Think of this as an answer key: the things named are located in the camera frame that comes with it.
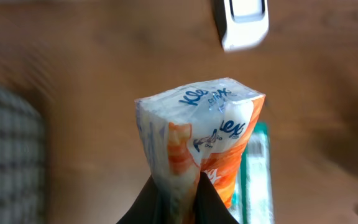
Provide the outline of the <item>grey plastic basket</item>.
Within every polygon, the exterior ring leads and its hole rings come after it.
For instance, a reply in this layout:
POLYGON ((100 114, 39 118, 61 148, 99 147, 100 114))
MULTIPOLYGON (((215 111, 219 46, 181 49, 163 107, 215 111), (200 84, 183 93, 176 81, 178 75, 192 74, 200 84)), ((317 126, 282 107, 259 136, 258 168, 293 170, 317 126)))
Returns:
POLYGON ((44 121, 0 86, 0 223, 45 223, 44 195, 44 121))

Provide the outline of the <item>white barcode scanner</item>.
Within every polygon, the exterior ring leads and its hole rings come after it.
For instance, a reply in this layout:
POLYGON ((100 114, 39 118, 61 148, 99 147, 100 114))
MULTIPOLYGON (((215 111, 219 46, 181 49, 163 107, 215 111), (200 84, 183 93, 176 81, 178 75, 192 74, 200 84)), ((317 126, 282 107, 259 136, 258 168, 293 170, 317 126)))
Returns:
POLYGON ((269 32, 267 0, 210 0, 225 52, 258 46, 269 32))

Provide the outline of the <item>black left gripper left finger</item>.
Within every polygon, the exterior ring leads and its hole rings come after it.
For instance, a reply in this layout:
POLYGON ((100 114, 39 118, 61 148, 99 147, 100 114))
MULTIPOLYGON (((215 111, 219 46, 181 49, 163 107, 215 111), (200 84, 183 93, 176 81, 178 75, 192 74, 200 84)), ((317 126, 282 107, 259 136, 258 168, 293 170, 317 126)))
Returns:
POLYGON ((150 176, 130 209, 117 224, 165 224, 166 219, 162 196, 150 176))

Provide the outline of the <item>orange small box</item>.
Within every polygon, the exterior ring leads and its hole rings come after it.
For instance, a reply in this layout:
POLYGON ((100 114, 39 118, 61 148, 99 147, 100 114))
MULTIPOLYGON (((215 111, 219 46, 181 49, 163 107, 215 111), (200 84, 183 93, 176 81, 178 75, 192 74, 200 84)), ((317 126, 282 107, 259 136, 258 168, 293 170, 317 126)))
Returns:
POLYGON ((190 83, 135 102, 136 123, 170 223, 188 223, 201 174, 225 208, 265 95, 231 78, 190 83))

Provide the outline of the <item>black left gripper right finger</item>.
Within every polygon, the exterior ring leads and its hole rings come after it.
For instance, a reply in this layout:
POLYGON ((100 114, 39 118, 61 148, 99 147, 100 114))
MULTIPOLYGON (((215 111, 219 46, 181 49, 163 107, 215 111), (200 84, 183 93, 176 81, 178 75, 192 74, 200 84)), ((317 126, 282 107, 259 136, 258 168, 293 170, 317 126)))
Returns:
POLYGON ((200 173, 194 209, 196 224, 238 224, 204 172, 200 173))

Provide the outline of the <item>green 3M glove package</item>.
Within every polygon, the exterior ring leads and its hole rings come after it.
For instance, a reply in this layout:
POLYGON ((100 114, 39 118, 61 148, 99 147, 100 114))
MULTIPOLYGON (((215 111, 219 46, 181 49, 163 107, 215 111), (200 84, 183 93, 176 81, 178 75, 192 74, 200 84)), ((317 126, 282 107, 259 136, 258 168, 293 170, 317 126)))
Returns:
POLYGON ((242 155, 229 212, 240 224, 275 223, 266 123, 256 124, 242 155))

